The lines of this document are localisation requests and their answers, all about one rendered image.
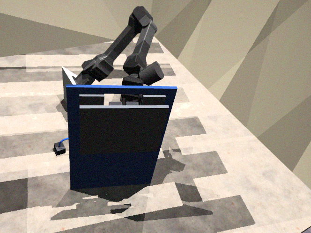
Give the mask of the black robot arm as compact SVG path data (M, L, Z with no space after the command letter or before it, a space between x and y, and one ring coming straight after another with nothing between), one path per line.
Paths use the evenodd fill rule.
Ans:
M140 33L133 53L127 57L123 69L129 77L139 78L144 84L151 85L164 78L164 74L157 62L147 66L146 57L152 43L157 26L153 17L144 6L137 6L129 16L128 25L114 40L105 53L84 61L81 71L76 77L72 76L76 84L92 85L95 80L102 81L114 70L113 61Z

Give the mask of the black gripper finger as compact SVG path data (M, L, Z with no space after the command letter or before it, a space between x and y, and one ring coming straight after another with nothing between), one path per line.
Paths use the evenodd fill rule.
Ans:
M126 102L138 102L140 104L140 97L135 95L129 95L129 94L121 94L120 101L122 102L122 105L126 105Z

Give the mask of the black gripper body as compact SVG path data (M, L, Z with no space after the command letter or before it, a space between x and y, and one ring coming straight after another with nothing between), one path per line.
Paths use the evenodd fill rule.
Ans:
M127 76L123 78L122 86L143 86L143 83L144 81L142 79ZM139 96L139 94L130 95Z

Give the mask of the blue flat panel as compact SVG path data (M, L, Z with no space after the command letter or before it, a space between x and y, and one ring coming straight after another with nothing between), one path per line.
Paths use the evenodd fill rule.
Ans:
M70 190L150 184L177 92L173 86L66 84ZM104 94L142 94L141 103Z

